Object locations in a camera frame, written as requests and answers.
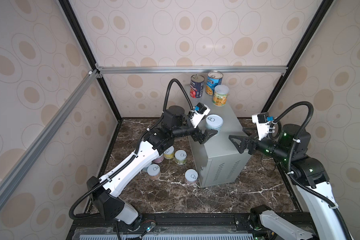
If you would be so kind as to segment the teal label can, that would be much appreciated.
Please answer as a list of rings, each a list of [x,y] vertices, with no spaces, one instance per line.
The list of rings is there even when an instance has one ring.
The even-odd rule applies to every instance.
[[[223,118],[218,115],[209,115],[206,118],[206,129],[216,130],[217,134],[220,133],[223,124],[224,124]]]

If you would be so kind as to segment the yellow label can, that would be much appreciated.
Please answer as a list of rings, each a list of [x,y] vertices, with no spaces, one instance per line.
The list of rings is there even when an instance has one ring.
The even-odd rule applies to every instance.
[[[227,102],[230,89],[225,85],[218,85],[214,89],[213,104],[216,106],[224,106]]]

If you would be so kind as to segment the dark blue red soup can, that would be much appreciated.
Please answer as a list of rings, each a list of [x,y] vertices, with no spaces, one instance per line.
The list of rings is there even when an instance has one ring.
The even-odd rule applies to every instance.
[[[198,99],[203,95],[205,78],[202,75],[192,75],[190,82],[190,96]]]

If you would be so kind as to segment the blue progresso soup can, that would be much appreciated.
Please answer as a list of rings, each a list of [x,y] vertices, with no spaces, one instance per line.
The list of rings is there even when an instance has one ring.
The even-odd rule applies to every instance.
[[[207,75],[206,93],[210,96],[214,94],[215,87],[222,84],[223,74],[219,71],[211,71]]]

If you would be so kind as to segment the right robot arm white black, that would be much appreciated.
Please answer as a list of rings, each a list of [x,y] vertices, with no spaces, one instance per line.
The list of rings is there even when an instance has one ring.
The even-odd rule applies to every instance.
[[[230,135],[229,140],[239,153],[258,151],[281,164],[306,202],[317,233],[302,230],[266,205],[251,209],[250,225],[254,230],[271,230],[284,240],[350,240],[352,236],[335,201],[329,175],[319,160],[306,154],[311,139],[306,126],[284,125],[277,141],[260,139],[259,134]]]

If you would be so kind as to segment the green label can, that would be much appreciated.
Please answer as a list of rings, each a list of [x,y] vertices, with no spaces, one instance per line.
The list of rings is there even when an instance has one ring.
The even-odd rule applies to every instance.
[[[184,165],[187,162],[187,152],[178,150],[175,152],[175,162],[178,165]]]

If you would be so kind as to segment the grey metal cabinet box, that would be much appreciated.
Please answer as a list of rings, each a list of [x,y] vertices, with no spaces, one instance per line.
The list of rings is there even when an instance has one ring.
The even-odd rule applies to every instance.
[[[199,99],[190,99],[194,106],[199,102],[203,103],[211,109],[211,115],[216,114],[224,120],[220,133],[203,145],[189,137],[201,188],[234,182],[251,158],[247,150],[239,153],[229,140],[230,135],[245,134],[241,123],[229,104],[215,106],[212,97],[206,94]]]

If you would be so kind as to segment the pink label can front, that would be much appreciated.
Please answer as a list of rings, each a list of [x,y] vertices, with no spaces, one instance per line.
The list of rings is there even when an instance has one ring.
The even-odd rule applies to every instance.
[[[185,172],[185,181],[188,185],[195,185],[198,181],[198,172],[194,169],[188,169]]]

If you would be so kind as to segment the pink label can back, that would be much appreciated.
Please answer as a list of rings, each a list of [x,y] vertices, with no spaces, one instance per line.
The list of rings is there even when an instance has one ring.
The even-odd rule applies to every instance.
[[[158,164],[161,163],[164,160],[164,155],[161,154],[159,157],[153,160],[153,163]]]

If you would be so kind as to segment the peach label can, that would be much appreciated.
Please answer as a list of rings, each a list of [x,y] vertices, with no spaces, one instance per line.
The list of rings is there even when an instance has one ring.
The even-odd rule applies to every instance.
[[[152,180],[157,180],[160,178],[161,176],[161,169],[160,166],[157,164],[151,164],[148,168],[147,168],[147,174],[148,177]]]

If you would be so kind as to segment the horizontal aluminium rail back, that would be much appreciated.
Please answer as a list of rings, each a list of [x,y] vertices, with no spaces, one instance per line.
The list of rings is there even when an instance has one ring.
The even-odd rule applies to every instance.
[[[200,67],[99,67],[106,74],[204,74],[221,73],[285,73],[287,66],[200,66]]]

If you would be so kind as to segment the diagonal aluminium rail left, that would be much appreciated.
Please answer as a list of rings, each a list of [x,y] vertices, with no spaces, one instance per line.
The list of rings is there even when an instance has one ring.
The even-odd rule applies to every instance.
[[[14,165],[11,171],[0,183],[0,211],[16,190],[18,185],[27,175],[33,164],[39,158],[48,143],[54,137],[56,132],[60,129],[68,115],[76,107],[79,100],[87,91],[92,82],[99,75],[99,70],[92,70],[91,74],[87,75],[79,86],[75,89],[72,95],[65,101],[62,107],[53,116],[47,126],[41,131],[38,137],[25,151],[20,160]]]

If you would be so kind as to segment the black corner frame post right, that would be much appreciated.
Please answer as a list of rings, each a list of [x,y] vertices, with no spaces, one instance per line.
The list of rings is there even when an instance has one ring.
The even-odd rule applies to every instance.
[[[318,10],[314,14],[312,20],[310,21],[302,39],[300,40],[297,48],[295,49],[294,53],[292,54],[291,59],[289,60],[287,67],[288,69],[284,74],[281,75],[279,80],[277,81],[276,86],[274,87],[273,91],[271,92],[268,100],[266,101],[263,109],[261,112],[268,112],[273,105],[274,101],[276,100],[277,96],[279,95],[280,91],[282,90],[283,86],[285,85],[286,81],[288,80],[290,74],[292,73],[293,69],[297,65],[299,59],[301,58],[302,54],[306,50],[308,44],[310,43],[311,39],[313,38],[314,34],[318,30],[321,22],[325,18],[327,12],[331,8],[335,1],[334,0],[324,0],[319,5]]]

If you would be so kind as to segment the black corner frame post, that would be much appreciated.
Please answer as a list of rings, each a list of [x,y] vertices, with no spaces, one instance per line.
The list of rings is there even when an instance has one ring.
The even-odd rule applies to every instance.
[[[85,58],[87,59],[90,67],[92,70],[99,70],[100,68],[97,67],[97,61],[94,57],[94,54],[91,50],[91,47],[89,45],[89,42],[87,40],[87,37],[85,36],[80,23],[78,21],[78,18],[76,17],[76,14],[74,13],[74,9],[70,3],[70,1],[68,0],[59,0],[59,4],[62,7],[63,13],[66,16],[72,30],[73,33],[76,36],[76,39],[85,55]],[[100,85],[101,90],[103,91],[103,94],[105,95],[105,98],[108,102],[108,104],[110,105],[110,108],[114,114],[114,116],[116,117],[116,120],[118,122],[122,121],[123,118],[116,106],[116,103],[111,95],[110,89],[107,86],[107,83],[104,79],[104,77],[100,74],[99,77],[97,77],[97,81]]]
[[[268,100],[266,101],[263,109],[261,112],[268,112],[273,105],[274,101],[276,100],[277,96],[279,95],[280,91],[282,90],[283,86],[285,85],[286,81],[288,80],[290,74],[292,73],[293,69],[297,65],[299,59],[301,58],[302,54],[306,50],[308,44],[310,43],[311,39],[313,38],[314,34],[318,30],[321,22],[325,18],[327,12],[331,8],[335,1],[334,0],[324,0],[319,5],[318,10],[314,14],[312,20],[310,21],[302,39],[300,40],[297,48],[295,49],[294,53],[292,54],[291,59],[289,60],[287,67],[288,69],[284,74],[281,75],[279,80],[277,81],[276,86],[274,87],[273,91],[271,92]]]

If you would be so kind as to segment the black corner frame post left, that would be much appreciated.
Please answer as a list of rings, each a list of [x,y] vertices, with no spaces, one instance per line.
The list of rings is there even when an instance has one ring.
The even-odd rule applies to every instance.
[[[94,57],[94,54],[91,50],[91,47],[89,45],[89,42],[87,40],[87,37],[85,36],[80,23],[78,21],[78,18],[76,17],[76,14],[74,13],[74,9],[70,3],[70,1],[68,0],[59,0],[59,4],[62,7],[63,13],[66,16],[72,30],[73,33],[76,36],[76,39],[85,55],[85,58],[87,59],[90,67],[92,70],[99,70],[100,68],[97,67],[97,61]],[[101,90],[103,91],[103,94],[105,95],[105,98],[108,102],[108,104],[110,105],[110,108],[114,114],[114,116],[116,117],[116,120],[118,122],[122,121],[123,118],[116,106],[116,103],[111,95],[110,89],[107,86],[107,83],[104,79],[104,77],[100,74],[99,77],[97,77],[97,81],[100,85]]]

